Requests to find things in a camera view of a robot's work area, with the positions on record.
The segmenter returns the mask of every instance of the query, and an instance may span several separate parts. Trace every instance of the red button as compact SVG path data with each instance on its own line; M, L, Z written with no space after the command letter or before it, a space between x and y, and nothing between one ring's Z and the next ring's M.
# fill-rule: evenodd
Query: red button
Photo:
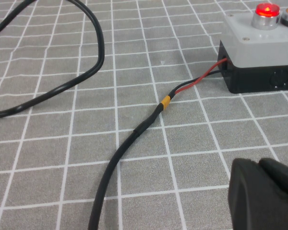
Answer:
M256 14L264 17L275 17L279 15L279 6L271 3L257 5Z

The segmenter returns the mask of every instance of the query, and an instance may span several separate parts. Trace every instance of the gray grid mat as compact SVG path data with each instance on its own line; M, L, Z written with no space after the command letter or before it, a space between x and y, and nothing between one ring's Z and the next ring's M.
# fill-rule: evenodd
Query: gray grid mat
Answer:
M0 22L21 0L0 0ZM170 89L217 59L226 13L260 1L83 0L106 61L91 79L0 120L0 230L85 230L108 160ZM275 0L282 7L288 0ZM66 1L39 0L0 33L0 109L96 62L93 26ZM100 229L231 229L235 157L288 164L288 92L233 95L220 75L178 95L126 153Z

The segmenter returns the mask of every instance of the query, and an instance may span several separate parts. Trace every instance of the wire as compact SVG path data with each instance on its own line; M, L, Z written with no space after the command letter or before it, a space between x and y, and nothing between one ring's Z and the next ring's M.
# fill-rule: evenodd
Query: wire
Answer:
M214 64L209 70L211 71L219 62ZM127 151L127 149L131 146L131 144L145 131L147 130L157 119L159 114L166 109L168 106L170 100L177 94L177 89L180 87L186 85L186 84L194 84L194 82L199 82L199 79L204 78L205 76L212 75L215 73L222 72L221 70L216 70L213 72L206 72L203 76L200 78L192 79L187 82L184 82L177 87L175 87L162 101L158 104L154 112L146 119L144 120L131 134L130 136L122 143L122 145L117 149L117 151L114 153L113 157L111 158L109 164L107 165L107 168L101 178L100 184L97 189L97 193L94 199L94 204L89 220L88 230L97 230L99 225L99 219L101 214L101 209L103 206L106 190L110 181L110 178L115 170L115 167L119 163L120 159L124 155L124 153Z
M223 63L223 62L226 62L227 61L227 58L224 58L224 59L221 59L219 60L217 63L215 63L212 67L209 68L209 70L206 71L206 73L204 73L200 78L198 78L197 80L195 80L193 83L191 83L190 85L187 85L179 90L176 90L175 91L175 95L183 90L186 90L194 85L196 85L197 83L199 83L204 77L207 77L209 72L211 70L213 70L216 66L218 66L219 64Z
M22 3L20 3L1 23L0 23L0 32L23 10L25 9L28 5L30 5L32 2L36 0L24 0ZM67 0L70 3L74 4L76 7L78 7L80 10L82 10L87 17L91 20L93 23L95 30L96 30L96 35L97 35L97 43L98 43L98 60L97 63L89 69L87 72L79 75L78 77L54 88L53 90L50 90L49 92L38 96L28 102L25 102L23 104L20 104L18 106L15 106L10 109L2 110L0 111L0 118L10 116L17 114L19 112L22 112L23 110L26 110L34 105L37 105L41 102L44 102L48 100L51 97L54 97L58 95L61 92L64 92L65 90L70 89L71 87L81 83L82 81L92 77L94 74L96 74L100 68L102 67L104 60L105 60L105 42L104 42L104 37L102 34L102 29L101 26L95 17L95 15L91 12L91 10L84 5L82 2L79 0Z
M209 75L213 75L213 74L216 74L216 73L221 73L221 72L224 72L222 70L215 70L215 71L212 71L210 73L207 74L207 76ZM168 95L170 96L170 98L172 99L175 95L176 95L176 90L179 89L180 87L184 86L184 85L187 85L187 84L190 84L192 82L195 82L196 80L198 80L199 78L195 78L195 79L192 79L192 80L189 80L189 81L186 81L178 86L176 86Z

